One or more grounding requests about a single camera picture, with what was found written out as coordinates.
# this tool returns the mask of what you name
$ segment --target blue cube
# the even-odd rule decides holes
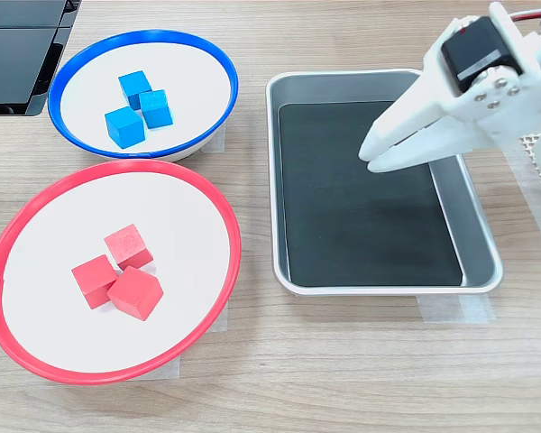
[[[149,128],[159,128],[172,124],[172,115],[170,115],[169,104],[164,90],[142,93],[141,108],[142,115]]]
[[[121,149],[144,141],[144,122],[129,106],[107,113],[108,135]]]
[[[118,78],[118,81],[120,81],[124,96],[128,99],[128,105],[131,109],[140,110],[140,94],[152,90],[151,84],[146,79],[144,72],[138,70],[132,74],[123,75]]]

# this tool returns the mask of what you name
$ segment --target wooden table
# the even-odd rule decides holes
[[[234,206],[242,272],[228,331],[191,347],[176,380],[63,386],[0,348],[0,432],[541,432],[541,234],[500,152],[467,157],[506,266],[492,323],[425,323],[415,298],[296,298],[271,270],[267,81],[295,69],[420,68],[453,17],[486,8],[484,0],[84,2],[64,60],[143,28],[193,32],[233,59],[241,93],[227,150],[182,163]],[[0,234],[34,194],[99,162],[67,143],[47,113],[0,117]]]

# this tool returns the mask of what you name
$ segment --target wooden block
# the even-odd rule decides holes
[[[152,254],[146,249],[146,245],[134,224],[106,237],[105,242],[110,254],[122,270],[128,266],[140,268],[146,263],[152,262]]]
[[[123,93],[128,99],[128,105],[132,110],[141,109],[140,94],[152,91],[151,84],[148,82],[146,75],[141,70],[137,70],[132,74],[122,75],[118,78],[120,86],[123,88]]]
[[[126,314],[146,320],[162,298],[162,287],[154,275],[129,266],[108,291],[115,306]]]
[[[141,94],[141,109],[146,125],[159,128],[172,124],[169,103],[164,90],[156,90]]]
[[[105,119],[108,135],[121,149],[144,141],[144,122],[129,106],[106,113]]]
[[[118,274],[108,257],[101,255],[77,266],[72,273],[90,308],[100,307],[110,300],[108,289],[115,283]]]

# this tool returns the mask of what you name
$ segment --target red wire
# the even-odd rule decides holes
[[[526,20],[537,20],[537,19],[541,19],[541,12],[538,12],[536,14],[516,15],[512,18],[514,22],[526,21]]]

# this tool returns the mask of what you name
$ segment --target blue rim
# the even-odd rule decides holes
[[[87,145],[84,142],[81,142],[73,133],[70,132],[68,127],[64,124],[62,120],[62,113],[60,112],[60,100],[62,99],[62,94],[66,88],[69,81],[72,79],[74,74],[78,72],[80,68],[90,62],[92,59],[116,48],[123,47],[125,45],[134,45],[135,43],[148,43],[148,42],[170,42],[170,43],[179,43],[182,45],[189,45],[191,47],[199,48],[202,51],[208,52],[212,55],[218,62],[225,68],[228,78],[231,83],[231,98],[226,107],[225,113],[222,115],[218,121],[212,125],[207,131],[199,135],[197,138],[190,140],[189,142],[179,144],[178,146],[171,147],[169,149],[164,149],[156,152],[141,152],[141,153],[118,153],[118,152],[107,152],[100,149],[96,149]],[[70,142],[74,143],[76,146],[81,147],[82,149],[97,153],[99,155],[107,156],[110,158],[160,158],[162,156],[171,155],[176,152],[184,151],[189,147],[194,146],[195,144],[201,142],[212,134],[231,114],[236,103],[236,98],[238,97],[238,75],[236,69],[234,68],[233,63],[216,45],[212,42],[206,41],[194,34],[183,33],[183,32],[174,32],[172,30],[140,30],[136,32],[128,32],[117,34],[116,36],[111,36],[110,38],[103,39],[90,45],[88,48],[85,48],[83,51],[79,52],[76,56],[64,65],[64,67],[59,71],[56,78],[52,81],[50,86],[50,93],[48,97],[48,111],[50,113],[50,119],[54,123],[56,129]]]

